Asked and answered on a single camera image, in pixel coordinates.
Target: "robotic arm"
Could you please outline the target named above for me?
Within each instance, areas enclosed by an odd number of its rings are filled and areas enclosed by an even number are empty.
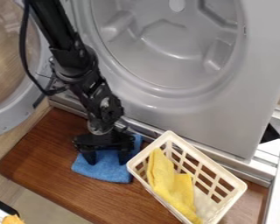
[[[123,107],[101,76],[95,51],[81,41],[59,0],[24,0],[22,30],[26,29],[24,20],[30,8],[49,43],[52,71],[80,99],[87,111],[90,131],[95,135],[110,132],[123,115]]]
[[[52,73],[65,87],[43,89],[29,72],[25,36],[30,9],[49,43]],[[123,107],[101,76],[95,51],[84,45],[79,33],[74,31],[60,0],[24,0],[19,42],[24,70],[42,93],[54,95],[70,89],[86,109],[91,134],[77,136],[73,140],[77,150],[93,165],[95,152],[108,147],[118,150],[119,162],[124,164],[133,148],[134,137],[113,129],[115,122],[123,115]]]

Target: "blue cloth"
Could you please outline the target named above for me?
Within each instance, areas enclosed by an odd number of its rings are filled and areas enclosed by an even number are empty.
[[[140,135],[134,135],[134,137],[134,149],[130,153],[130,158],[134,157],[140,151],[142,143],[142,137]],[[127,170],[126,164],[119,164],[117,150],[97,151],[95,165],[89,164],[79,154],[72,165],[72,170],[89,178],[108,182],[128,184],[131,181],[131,175]]]

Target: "wooden platform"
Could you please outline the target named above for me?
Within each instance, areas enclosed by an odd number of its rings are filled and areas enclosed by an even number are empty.
[[[112,184],[72,172],[72,140],[85,132],[85,119],[55,108],[3,158],[0,172],[93,223],[179,223],[136,180]],[[262,222],[268,189],[247,183],[221,224]]]

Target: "washing machine drum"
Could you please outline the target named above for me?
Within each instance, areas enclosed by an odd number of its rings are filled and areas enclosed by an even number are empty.
[[[280,0],[80,0],[128,118],[251,158],[280,96]]]

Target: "yellow towel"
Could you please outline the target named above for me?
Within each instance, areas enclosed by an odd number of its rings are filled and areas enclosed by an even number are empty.
[[[193,184],[190,174],[177,174],[173,163],[160,149],[150,154],[147,178],[154,192],[179,210],[193,224],[201,224],[193,201]]]
[[[17,215],[9,215],[3,219],[2,224],[24,224]]]

